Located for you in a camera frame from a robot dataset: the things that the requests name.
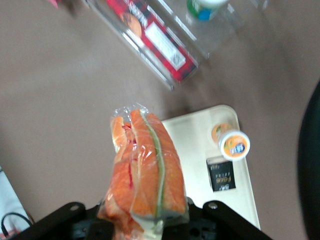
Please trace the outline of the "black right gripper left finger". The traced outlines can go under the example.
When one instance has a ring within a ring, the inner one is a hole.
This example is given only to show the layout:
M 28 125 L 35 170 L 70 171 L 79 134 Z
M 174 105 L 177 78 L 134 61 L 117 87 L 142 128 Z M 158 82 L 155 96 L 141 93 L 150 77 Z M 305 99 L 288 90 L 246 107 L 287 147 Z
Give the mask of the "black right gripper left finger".
M 69 202 L 18 233 L 15 240 L 111 240 L 113 223 L 97 217 L 99 206 L 86 209 Z

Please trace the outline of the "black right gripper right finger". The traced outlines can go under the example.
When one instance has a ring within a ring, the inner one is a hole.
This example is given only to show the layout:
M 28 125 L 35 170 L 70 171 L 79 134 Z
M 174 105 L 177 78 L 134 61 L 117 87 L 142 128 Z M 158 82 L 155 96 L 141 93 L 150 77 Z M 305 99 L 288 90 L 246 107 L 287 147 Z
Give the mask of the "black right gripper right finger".
M 197 207 L 188 198 L 189 221 L 167 226 L 163 240 L 270 240 L 271 238 L 229 206 L 211 200 Z

